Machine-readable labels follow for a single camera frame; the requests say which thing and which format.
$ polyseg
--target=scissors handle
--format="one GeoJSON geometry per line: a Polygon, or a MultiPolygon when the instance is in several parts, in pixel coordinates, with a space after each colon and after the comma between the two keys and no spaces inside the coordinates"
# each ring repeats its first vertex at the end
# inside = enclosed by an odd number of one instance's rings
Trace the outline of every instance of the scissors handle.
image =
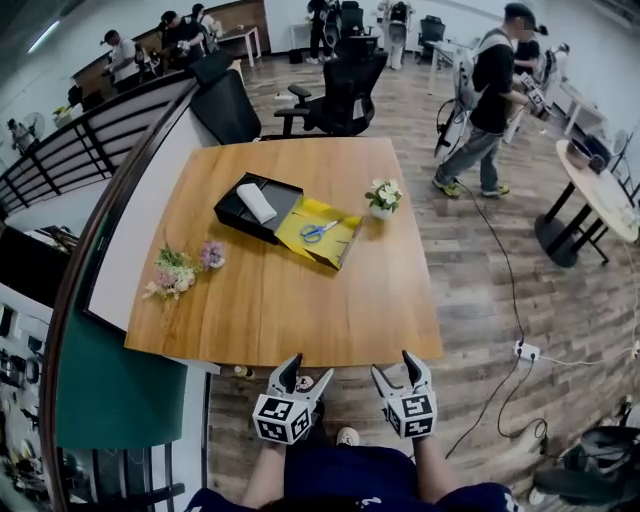
{"type": "Polygon", "coordinates": [[[317,244],[320,240],[322,240],[323,234],[324,234],[324,227],[314,226],[313,224],[306,225],[300,231],[300,235],[302,236],[302,239],[308,244],[317,244]]]}

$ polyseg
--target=wooden panel wall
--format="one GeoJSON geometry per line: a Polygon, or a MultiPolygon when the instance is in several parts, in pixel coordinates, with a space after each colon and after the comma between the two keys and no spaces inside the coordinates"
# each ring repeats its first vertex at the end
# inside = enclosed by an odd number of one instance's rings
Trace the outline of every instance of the wooden panel wall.
{"type": "MultiPolygon", "coordinates": [[[[242,0],[240,2],[207,9],[206,12],[222,23],[222,29],[224,31],[234,29],[238,25],[256,25],[258,27],[262,52],[271,51],[264,0],[242,0]]],[[[156,18],[158,23],[160,23],[161,14],[162,13],[157,13],[156,18]]],[[[162,49],[160,35],[155,30],[141,34],[133,39],[141,43],[147,52],[151,50],[160,51],[162,49]]],[[[224,49],[234,57],[240,57],[246,54],[244,40],[242,39],[225,43],[224,49]]],[[[107,56],[105,55],[74,75],[73,78],[76,84],[82,87],[85,96],[95,91],[100,91],[105,100],[116,95],[116,90],[111,86],[109,79],[102,76],[102,70],[108,62],[107,56]]]]}

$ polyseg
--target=fluorescent light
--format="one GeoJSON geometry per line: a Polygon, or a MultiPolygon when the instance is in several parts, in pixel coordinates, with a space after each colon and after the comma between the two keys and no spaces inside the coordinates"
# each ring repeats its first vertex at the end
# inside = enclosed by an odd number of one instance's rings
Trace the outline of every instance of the fluorescent light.
{"type": "Polygon", "coordinates": [[[29,48],[29,50],[27,51],[27,53],[31,53],[31,52],[35,51],[35,49],[36,49],[38,46],[40,46],[40,45],[44,42],[44,40],[45,40],[47,37],[49,37],[49,34],[51,34],[51,32],[53,32],[53,31],[56,29],[56,27],[58,26],[58,24],[59,24],[59,23],[60,23],[60,20],[58,20],[58,21],[54,21],[54,22],[49,26],[49,28],[48,28],[47,30],[45,30],[45,31],[42,33],[42,35],[41,35],[38,39],[36,39],[36,42],[35,42],[35,43],[33,43],[33,44],[31,45],[31,48],[29,48]]]}

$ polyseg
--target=blue scissors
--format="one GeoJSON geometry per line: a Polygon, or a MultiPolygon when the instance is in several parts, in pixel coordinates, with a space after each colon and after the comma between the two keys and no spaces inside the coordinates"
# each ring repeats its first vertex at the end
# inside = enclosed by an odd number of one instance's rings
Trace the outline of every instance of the blue scissors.
{"type": "Polygon", "coordinates": [[[337,220],[329,222],[326,226],[316,226],[315,224],[307,224],[300,230],[300,236],[308,244],[317,244],[324,234],[329,231],[333,226],[338,224],[337,220]]]}

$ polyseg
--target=dark blue shirt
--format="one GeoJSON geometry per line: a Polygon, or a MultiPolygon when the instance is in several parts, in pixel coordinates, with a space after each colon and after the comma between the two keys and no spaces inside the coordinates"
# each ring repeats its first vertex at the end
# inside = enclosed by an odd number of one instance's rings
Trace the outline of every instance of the dark blue shirt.
{"type": "MultiPolygon", "coordinates": [[[[463,487],[435,505],[424,503],[415,465],[389,448],[290,448],[284,481],[287,498],[341,496],[370,512],[518,512],[509,489],[493,483],[463,487]]],[[[210,489],[198,491],[188,510],[197,507],[200,512],[251,510],[210,489]]]]}

